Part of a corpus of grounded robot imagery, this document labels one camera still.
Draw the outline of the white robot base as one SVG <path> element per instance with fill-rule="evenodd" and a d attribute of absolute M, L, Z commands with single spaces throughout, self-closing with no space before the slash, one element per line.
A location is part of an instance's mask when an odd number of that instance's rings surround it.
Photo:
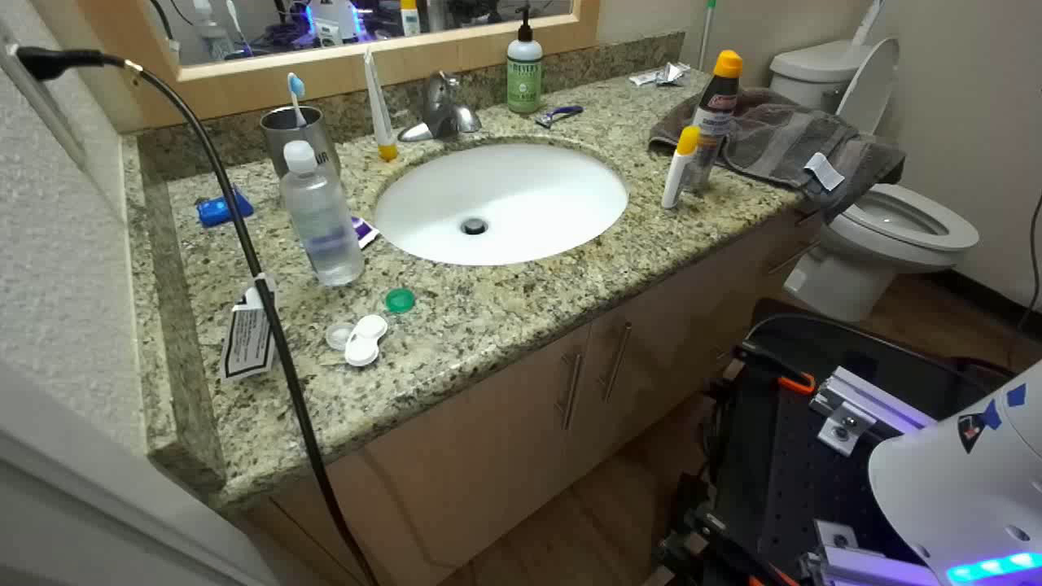
<path fill-rule="evenodd" d="M 869 452 L 869 487 L 949 586 L 1042 586 L 1042 360 Z"/>

